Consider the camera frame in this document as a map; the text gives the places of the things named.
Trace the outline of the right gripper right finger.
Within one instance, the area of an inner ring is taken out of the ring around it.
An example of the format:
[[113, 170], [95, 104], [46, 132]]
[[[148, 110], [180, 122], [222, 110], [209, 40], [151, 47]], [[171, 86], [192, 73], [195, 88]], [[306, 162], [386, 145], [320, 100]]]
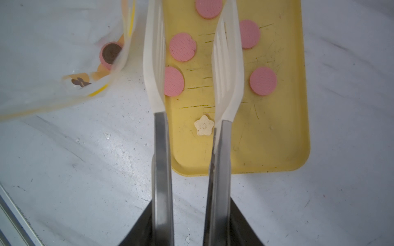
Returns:
[[233, 199], [230, 200], [229, 225], [231, 246], [264, 246]]

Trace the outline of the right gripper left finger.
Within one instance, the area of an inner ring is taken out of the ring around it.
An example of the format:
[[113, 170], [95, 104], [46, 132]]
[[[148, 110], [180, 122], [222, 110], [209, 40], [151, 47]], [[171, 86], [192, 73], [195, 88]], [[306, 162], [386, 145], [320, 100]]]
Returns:
[[119, 246], [152, 246], [152, 233], [152, 201], [150, 201]]

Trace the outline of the pink round cookie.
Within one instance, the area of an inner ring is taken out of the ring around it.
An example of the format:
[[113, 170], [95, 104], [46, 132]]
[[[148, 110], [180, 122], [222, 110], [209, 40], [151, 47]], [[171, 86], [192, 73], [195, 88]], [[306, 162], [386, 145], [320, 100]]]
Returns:
[[205, 19], [217, 17], [222, 10], [222, 0], [196, 0], [197, 13]]
[[257, 95], [270, 95], [277, 86], [277, 76], [272, 69], [268, 67], [259, 67], [251, 74], [249, 86]]
[[185, 86], [182, 73], [175, 67], [166, 67], [164, 93], [166, 96], [175, 97], [180, 95]]
[[170, 40], [169, 50], [175, 60], [186, 62], [195, 56], [197, 43], [188, 33], [178, 33]]
[[240, 21], [240, 32], [243, 49], [253, 48], [261, 37], [258, 25], [249, 19]]

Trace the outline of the steel tongs white tips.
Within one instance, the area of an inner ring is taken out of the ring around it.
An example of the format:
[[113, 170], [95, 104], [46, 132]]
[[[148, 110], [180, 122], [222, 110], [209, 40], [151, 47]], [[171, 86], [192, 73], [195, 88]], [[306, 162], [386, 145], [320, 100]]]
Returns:
[[[154, 114], [152, 228], [157, 246], [174, 244], [169, 127], [165, 108], [166, 39], [161, 1], [150, 1], [143, 51], [143, 74]], [[244, 64], [236, 1], [222, 9], [212, 47], [215, 98], [214, 143], [209, 171], [205, 244], [230, 245], [231, 129], [244, 94]]]

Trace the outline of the brown round cookie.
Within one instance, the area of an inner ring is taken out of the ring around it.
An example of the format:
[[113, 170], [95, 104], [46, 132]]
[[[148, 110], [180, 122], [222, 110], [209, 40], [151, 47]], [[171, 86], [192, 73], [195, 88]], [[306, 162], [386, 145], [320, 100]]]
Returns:
[[111, 70], [112, 66], [121, 53], [123, 45], [119, 42], [106, 43], [100, 51], [100, 62], [107, 69]]

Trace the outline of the clear resealable zip bag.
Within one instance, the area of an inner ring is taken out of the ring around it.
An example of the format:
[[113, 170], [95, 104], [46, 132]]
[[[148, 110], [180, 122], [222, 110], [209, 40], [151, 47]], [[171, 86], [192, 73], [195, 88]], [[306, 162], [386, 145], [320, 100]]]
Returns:
[[[1, 121], [102, 96], [123, 70], [135, 1], [1, 1]], [[123, 45], [112, 69], [109, 42]]]

